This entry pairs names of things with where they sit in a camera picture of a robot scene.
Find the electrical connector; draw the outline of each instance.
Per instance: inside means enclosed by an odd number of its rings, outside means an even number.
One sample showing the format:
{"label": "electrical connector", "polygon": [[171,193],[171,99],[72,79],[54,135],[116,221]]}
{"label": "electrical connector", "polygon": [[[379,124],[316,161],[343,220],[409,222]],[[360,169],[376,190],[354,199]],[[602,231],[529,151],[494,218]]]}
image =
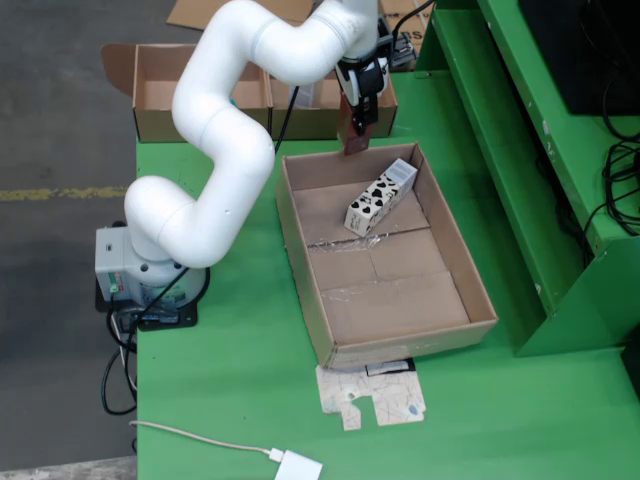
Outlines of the electrical connector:
{"label": "electrical connector", "polygon": [[321,463],[287,450],[274,480],[318,480],[321,471]]}

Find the small box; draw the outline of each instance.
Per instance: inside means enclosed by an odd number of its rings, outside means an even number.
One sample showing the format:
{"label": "small box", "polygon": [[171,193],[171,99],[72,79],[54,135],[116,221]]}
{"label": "small box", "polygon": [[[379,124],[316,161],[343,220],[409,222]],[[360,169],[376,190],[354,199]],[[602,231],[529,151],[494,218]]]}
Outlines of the small box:
{"label": "small box", "polygon": [[[360,238],[344,209],[401,158],[413,188]],[[276,190],[298,297],[326,368],[351,368],[479,343],[496,312],[455,219],[415,144],[282,158]]]}
{"label": "small box", "polygon": [[417,172],[397,159],[349,205],[344,226],[365,237],[413,188]]}
{"label": "small box", "polygon": [[[109,82],[132,97],[133,118],[141,143],[184,142],[171,115],[173,93],[195,45],[109,44],[102,64]],[[231,98],[268,130],[271,96],[264,70],[249,63]]]}
{"label": "small box", "polygon": [[[269,94],[272,99],[273,128],[271,137],[277,140],[284,124],[292,88],[268,76]],[[340,116],[340,83],[335,71],[314,84],[313,97],[307,97],[310,108],[294,108],[289,118],[285,140],[335,140],[343,128]],[[398,111],[398,99],[389,78],[389,86],[378,97],[378,121],[372,125],[373,138],[391,135]]]}

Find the yellow floor line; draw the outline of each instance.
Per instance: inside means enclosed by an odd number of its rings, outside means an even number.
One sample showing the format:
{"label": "yellow floor line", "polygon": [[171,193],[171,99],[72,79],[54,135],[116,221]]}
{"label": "yellow floor line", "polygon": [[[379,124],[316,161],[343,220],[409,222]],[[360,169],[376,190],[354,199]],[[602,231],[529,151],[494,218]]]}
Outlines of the yellow floor line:
{"label": "yellow floor line", "polygon": [[53,198],[118,198],[124,197],[127,187],[36,188],[31,190],[0,190],[0,202],[38,202]]}

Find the flattened cardboard piece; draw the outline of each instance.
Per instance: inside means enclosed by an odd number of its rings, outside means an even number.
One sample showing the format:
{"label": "flattened cardboard piece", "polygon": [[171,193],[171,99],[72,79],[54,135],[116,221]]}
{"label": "flattened cardboard piece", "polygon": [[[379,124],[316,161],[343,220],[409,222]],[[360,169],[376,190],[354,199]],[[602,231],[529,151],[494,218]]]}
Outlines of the flattened cardboard piece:
{"label": "flattened cardboard piece", "polygon": [[[204,30],[228,0],[177,0],[167,23]],[[311,13],[311,0],[254,0],[291,25],[300,25]]]}

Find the cardboard sheet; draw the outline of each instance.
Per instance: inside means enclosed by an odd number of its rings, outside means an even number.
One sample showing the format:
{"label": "cardboard sheet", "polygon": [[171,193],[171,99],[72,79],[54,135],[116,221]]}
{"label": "cardboard sheet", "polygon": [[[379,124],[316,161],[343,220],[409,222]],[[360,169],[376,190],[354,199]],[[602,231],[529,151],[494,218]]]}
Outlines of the cardboard sheet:
{"label": "cardboard sheet", "polygon": [[[385,373],[389,369],[397,373]],[[351,402],[370,396],[379,426],[421,422],[427,407],[415,371],[407,362],[379,364],[374,368],[328,370],[316,367],[318,391],[325,414],[339,413],[345,430],[362,426],[360,410]]]}

